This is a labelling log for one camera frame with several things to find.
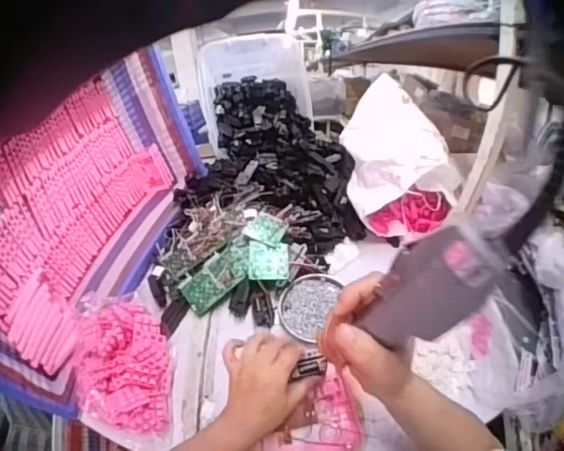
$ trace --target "plastic tray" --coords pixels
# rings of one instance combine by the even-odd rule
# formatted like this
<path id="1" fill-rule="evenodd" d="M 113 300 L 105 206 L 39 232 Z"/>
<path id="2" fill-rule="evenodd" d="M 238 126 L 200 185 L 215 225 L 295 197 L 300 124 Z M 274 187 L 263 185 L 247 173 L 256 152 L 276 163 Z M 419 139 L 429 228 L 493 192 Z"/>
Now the plastic tray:
<path id="1" fill-rule="evenodd" d="M 261 79 L 277 78 L 297 100 L 303 116 L 313 120 L 309 81 L 299 42 L 286 34 L 256 34 L 210 42 L 196 57 L 200 105 L 209 129 L 209 142 L 218 158 L 225 152 L 217 146 L 215 87 L 223 82 L 240 82 L 255 75 Z"/>

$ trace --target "hand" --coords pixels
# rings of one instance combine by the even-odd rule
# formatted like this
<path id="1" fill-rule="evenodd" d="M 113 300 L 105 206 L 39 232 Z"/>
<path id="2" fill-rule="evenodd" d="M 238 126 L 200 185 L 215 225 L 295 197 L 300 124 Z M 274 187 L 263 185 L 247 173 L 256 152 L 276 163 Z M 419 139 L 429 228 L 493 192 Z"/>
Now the hand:
<path id="1" fill-rule="evenodd" d="M 240 347 L 244 346 L 239 356 Z M 233 340 L 224 348 L 229 396 L 222 417 L 250 444 L 273 432 L 292 414 L 320 378 L 289 384 L 303 348 L 271 334 L 256 334 L 246 344 Z"/>
<path id="2" fill-rule="evenodd" d="M 349 324 L 380 300 L 382 283 L 383 275 L 372 272 L 346 286 L 318 341 L 329 360 L 346 365 L 364 390 L 384 401 L 398 395 L 413 377 L 407 351 L 387 350 L 369 334 Z"/>

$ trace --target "cardboard box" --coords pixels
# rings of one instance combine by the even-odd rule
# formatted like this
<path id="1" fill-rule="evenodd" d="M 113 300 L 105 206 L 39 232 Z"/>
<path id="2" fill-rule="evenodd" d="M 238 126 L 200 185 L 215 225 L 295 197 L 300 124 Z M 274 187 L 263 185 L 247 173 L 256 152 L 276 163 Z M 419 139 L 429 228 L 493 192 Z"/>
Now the cardboard box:
<path id="1" fill-rule="evenodd" d="M 465 99 L 431 91 L 416 102 L 443 135 L 451 153 L 477 153 L 487 115 Z"/>
<path id="2" fill-rule="evenodd" d="M 422 98 L 429 92 L 438 89 L 438 85 L 419 75 L 408 73 L 401 77 L 403 79 L 401 86 L 414 100 L 415 104 L 419 104 Z"/>
<path id="3" fill-rule="evenodd" d="M 345 116 L 351 118 L 362 96 L 366 93 L 371 81 L 363 77 L 345 78 L 346 99 Z"/>

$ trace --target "metal shelf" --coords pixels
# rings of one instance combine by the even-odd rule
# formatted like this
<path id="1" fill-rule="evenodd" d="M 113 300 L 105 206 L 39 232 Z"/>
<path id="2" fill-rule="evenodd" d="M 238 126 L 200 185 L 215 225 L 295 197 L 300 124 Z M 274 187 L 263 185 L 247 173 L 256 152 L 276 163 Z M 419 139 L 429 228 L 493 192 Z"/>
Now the metal shelf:
<path id="1" fill-rule="evenodd" d="M 519 41 L 524 33 L 518 29 Z M 459 23 L 413 29 L 364 42 L 335 55 L 332 68 L 379 63 L 464 71 L 473 62 L 498 53 L 499 34 L 499 23 Z M 327 61 L 322 60 L 322 63 L 326 66 Z M 480 75 L 494 78 L 496 68 L 485 70 Z"/>

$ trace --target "pile of screws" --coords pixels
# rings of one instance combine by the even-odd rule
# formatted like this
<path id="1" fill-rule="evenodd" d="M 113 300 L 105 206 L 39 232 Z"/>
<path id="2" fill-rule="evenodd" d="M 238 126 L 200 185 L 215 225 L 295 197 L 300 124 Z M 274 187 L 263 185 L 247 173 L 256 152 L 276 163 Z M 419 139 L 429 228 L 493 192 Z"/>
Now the pile of screws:
<path id="1" fill-rule="evenodd" d="M 326 279 L 297 281 L 280 302 L 282 323 L 297 338 L 315 342 L 341 291 L 342 287 Z"/>

